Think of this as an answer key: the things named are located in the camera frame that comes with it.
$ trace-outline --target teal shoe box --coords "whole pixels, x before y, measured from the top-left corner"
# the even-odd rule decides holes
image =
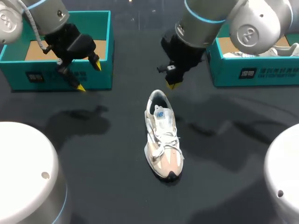
[[[299,85],[299,57],[224,58],[219,40],[222,37],[229,37],[228,25],[206,51],[214,86]],[[285,38],[290,46],[299,42],[299,35]]]
[[[96,71],[88,60],[74,60],[70,69],[86,90],[111,89],[114,62],[114,35],[110,11],[70,12],[69,22],[94,40],[106,41],[101,71]],[[20,39],[5,45],[0,55],[0,69],[13,91],[73,91],[56,72],[57,61],[25,60],[30,42],[35,41],[30,25],[24,22]]]

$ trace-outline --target new balance logo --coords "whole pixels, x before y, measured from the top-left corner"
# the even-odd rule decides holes
[[[158,112],[157,113],[157,118],[161,118],[161,117],[163,117],[163,112]]]

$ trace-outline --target shoe tongue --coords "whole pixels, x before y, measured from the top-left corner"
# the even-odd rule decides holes
[[[173,113],[171,109],[156,107],[154,112],[154,118],[156,122],[156,129],[158,131],[165,132],[167,130],[172,129]]]

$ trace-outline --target shoe box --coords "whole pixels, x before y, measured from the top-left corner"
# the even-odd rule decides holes
[[[289,47],[299,42],[299,35],[281,38],[277,46]],[[229,38],[229,26],[224,25],[206,56],[214,86],[269,86],[298,85],[299,56],[233,57],[226,53],[238,52]]]
[[[73,60],[71,72],[86,90],[111,89],[114,63],[114,35],[110,11],[70,12],[69,22],[83,34],[92,36],[95,53],[100,57],[101,71],[88,59]],[[21,37],[5,45],[0,54],[0,69],[13,91],[74,91],[56,72],[57,57],[50,51],[44,54],[27,22]]]

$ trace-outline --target printed logo on box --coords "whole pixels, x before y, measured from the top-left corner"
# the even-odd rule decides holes
[[[31,83],[43,83],[45,81],[41,72],[27,71],[26,76]]]
[[[239,79],[251,79],[256,74],[256,68],[243,68],[240,72]]]
[[[292,78],[299,75],[299,68],[262,68],[258,78]]]

